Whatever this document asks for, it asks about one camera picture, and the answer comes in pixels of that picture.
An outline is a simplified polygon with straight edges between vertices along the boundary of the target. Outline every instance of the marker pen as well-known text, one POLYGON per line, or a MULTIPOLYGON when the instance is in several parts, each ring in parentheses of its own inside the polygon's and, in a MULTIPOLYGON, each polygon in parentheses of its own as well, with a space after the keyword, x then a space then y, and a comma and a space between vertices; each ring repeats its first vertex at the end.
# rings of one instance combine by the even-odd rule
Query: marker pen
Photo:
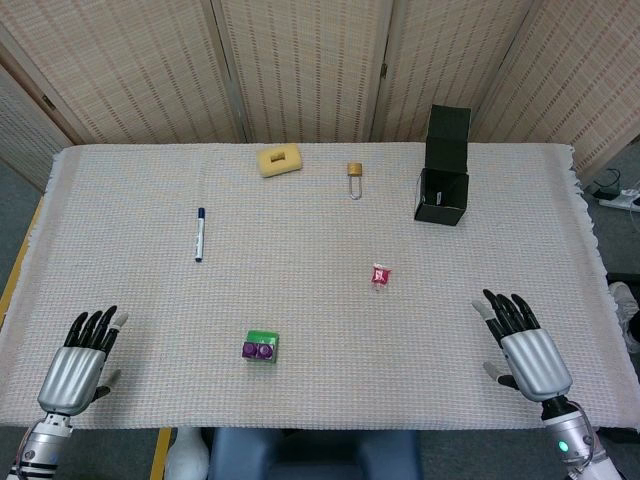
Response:
POLYGON ((204 248, 204 208, 198 209, 198 238, 196 241, 196 262, 202 261, 202 249, 204 248))

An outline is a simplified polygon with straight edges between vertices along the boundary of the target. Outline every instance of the woven cloth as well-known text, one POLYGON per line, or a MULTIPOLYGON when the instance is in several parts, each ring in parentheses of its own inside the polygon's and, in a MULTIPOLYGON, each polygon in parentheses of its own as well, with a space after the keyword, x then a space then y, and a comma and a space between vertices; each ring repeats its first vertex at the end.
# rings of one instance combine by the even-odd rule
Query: woven cloth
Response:
POLYGON ((130 319, 105 373, 123 375, 80 427, 539 426, 539 405, 482 368, 504 365, 470 303, 491 288, 529 301, 595 425, 640 425, 570 147, 471 144, 456 227, 413 220, 422 144, 301 144, 303 169, 268 179, 262 147, 59 155, 0 334, 1 423, 41 415, 36 397, 71 321, 115 303, 130 319), (392 269, 379 292, 374 263, 392 269), (241 358, 249 329, 280 333, 275 365, 241 358))

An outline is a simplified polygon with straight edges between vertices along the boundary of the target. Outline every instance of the robotic arm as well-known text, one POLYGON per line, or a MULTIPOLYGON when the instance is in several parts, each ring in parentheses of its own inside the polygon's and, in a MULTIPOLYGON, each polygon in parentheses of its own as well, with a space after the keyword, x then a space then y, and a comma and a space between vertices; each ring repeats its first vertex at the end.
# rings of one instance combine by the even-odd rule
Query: robotic arm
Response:
POLYGON ((485 362, 487 373, 499 384, 542 403, 542 423, 567 468, 568 478, 621 480, 582 407, 565 397, 573 380, 529 305, 518 295, 512 295, 513 301, 489 290, 484 290, 484 295, 493 311, 481 301, 472 305, 498 342, 512 374, 502 374, 485 362))
POLYGON ((122 314, 109 325, 116 308, 114 305, 104 314, 97 311, 91 317, 83 312, 73 322, 38 395, 38 403, 46 415, 25 433, 8 480, 53 478, 60 454, 73 432, 71 417, 85 411, 91 402, 113 388, 120 370, 104 385, 98 386, 98 382, 118 332, 128 318, 122 314))

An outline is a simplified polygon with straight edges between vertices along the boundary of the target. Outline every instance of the gray carpet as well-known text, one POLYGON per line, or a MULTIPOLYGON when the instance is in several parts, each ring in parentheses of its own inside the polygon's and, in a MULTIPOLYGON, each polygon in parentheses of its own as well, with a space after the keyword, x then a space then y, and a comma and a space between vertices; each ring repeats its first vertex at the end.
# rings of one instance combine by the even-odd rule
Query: gray carpet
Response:
MULTIPOLYGON (((640 179, 640 144, 627 147, 612 163, 622 172, 623 187, 640 179)), ((601 182, 608 177, 602 175, 601 182)), ((20 248, 39 194, 0 163, 0 286, 4 286, 20 248)), ((599 250, 608 271, 640 273, 640 233, 629 213, 600 207, 586 194, 595 222, 599 250)), ((634 358, 636 369, 640 359, 634 358)), ((23 430, 0 429, 0 472, 8 471, 23 430)), ((155 430, 75 432, 56 479, 148 478, 156 441, 155 430)), ((627 478, 640 478, 640 443, 634 432, 601 432, 604 445, 627 478)), ((564 470, 542 430, 422 433, 425 478, 562 479, 564 470)))

